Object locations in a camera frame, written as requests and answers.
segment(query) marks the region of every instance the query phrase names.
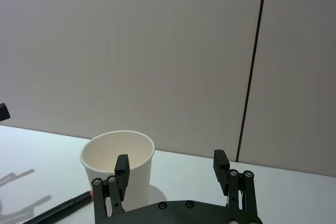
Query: black vertical line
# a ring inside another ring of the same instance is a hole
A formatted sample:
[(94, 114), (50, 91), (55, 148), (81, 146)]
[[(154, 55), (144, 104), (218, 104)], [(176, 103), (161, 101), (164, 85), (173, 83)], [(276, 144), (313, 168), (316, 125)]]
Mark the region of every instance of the black vertical line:
[(252, 81), (253, 67), (254, 67), (254, 60), (256, 58), (256, 51), (257, 51), (257, 45), (258, 45), (258, 36), (259, 36), (259, 29), (260, 29), (261, 15), (262, 15), (262, 11), (263, 11), (263, 6), (264, 6), (264, 0), (261, 0), (260, 1), (259, 16), (258, 16), (258, 24), (257, 24), (257, 30), (256, 30), (256, 37), (254, 39), (254, 47), (253, 47), (253, 54), (252, 54), (252, 61), (251, 61), (251, 69), (250, 69), (250, 75), (249, 75), (249, 78), (248, 78), (248, 85), (247, 85), (247, 92), (246, 92), (246, 98), (245, 98), (243, 120), (242, 120), (242, 123), (241, 123), (242, 125), (241, 125), (241, 128), (240, 128), (240, 136), (239, 136), (239, 143), (238, 143), (238, 149), (237, 149), (236, 162), (239, 161), (239, 153), (240, 153), (240, 147), (241, 147), (241, 140), (243, 138), (243, 131), (244, 131), (244, 125), (245, 125), (245, 118), (246, 118), (248, 97), (250, 95), (250, 88), (251, 88), (251, 81)]

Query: screw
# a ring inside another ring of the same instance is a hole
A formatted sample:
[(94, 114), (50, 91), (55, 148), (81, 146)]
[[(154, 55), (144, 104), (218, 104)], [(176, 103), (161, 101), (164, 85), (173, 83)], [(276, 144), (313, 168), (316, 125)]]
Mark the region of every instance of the screw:
[(99, 180), (99, 179), (96, 179), (95, 181), (93, 181), (93, 184), (94, 184), (94, 185), (99, 185), (99, 184), (100, 184), (100, 180)]
[(115, 181), (115, 177), (109, 177), (109, 182), (113, 182), (113, 181)]
[(253, 173), (252, 172), (246, 172), (245, 175), (246, 175), (246, 177), (253, 177)]
[(237, 171), (236, 170), (232, 170), (231, 172), (230, 172), (230, 174), (232, 175), (232, 176), (237, 176)]
[(191, 200), (188, 200), (185, 205), (187, 206), (187, 208), (193, 208), (195, 206), (195, 203)]
[(159, 208), (160, 208), (161, 210), (166, 209), (166, 208), (167, 208), (167, 203), (166, 203), (166, 202), (160, 202), (160, 203), (159, 203)]

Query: white paper cup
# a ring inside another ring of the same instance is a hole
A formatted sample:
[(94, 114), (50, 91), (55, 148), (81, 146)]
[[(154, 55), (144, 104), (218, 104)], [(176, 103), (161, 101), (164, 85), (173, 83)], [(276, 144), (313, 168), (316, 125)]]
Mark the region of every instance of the white paper cup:
[[(122, 206), (125, 211), (149, 204), (149, 181), (151, 175), (154, 143), (146, 135), (135, 131), (113, 131), (96, 136), (80, 153), (89, 183), (95, 178), (106, 179), (114, 175), (119, 155), (128, 154), (130, 178)], [(106, 201), (111, 212), (111, 203)]]

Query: table surface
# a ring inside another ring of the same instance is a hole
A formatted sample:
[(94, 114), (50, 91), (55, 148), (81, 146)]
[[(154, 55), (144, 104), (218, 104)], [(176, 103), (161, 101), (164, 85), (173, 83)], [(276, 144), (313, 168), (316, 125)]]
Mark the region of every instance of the table surface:
[[(0, 224), (22, 223), (88, 191), (79, 160), (87, 142), (0, 125), (0, 182), (8, 174), (30, 171), (0, 183)], [(211, 158), (155, 151), (152, 162), (151, 203), (192, 199), (226, 204)], [(264, 224), (336, 222), (336, 178), (234, 162), (231, 168), (255, 173), (258, 215)], [(93, 204), (59, 223), (94, 223)]]

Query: black pen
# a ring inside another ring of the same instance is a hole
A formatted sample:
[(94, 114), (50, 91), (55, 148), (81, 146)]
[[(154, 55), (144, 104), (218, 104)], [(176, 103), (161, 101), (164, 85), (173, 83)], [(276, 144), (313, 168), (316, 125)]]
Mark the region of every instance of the black pen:
[(67, 200), (62, 204), (51, 208), (50, 210), (44, 212), (43, 214), (34, 217), (33, 219), (25, 222), (24, 224), (38, 224), (38, 223), (55, 223), (72, 213), (76, 212), (78, 209), (86, 206), (92, 202), (92, 191), (87, 191), (73, 199)]

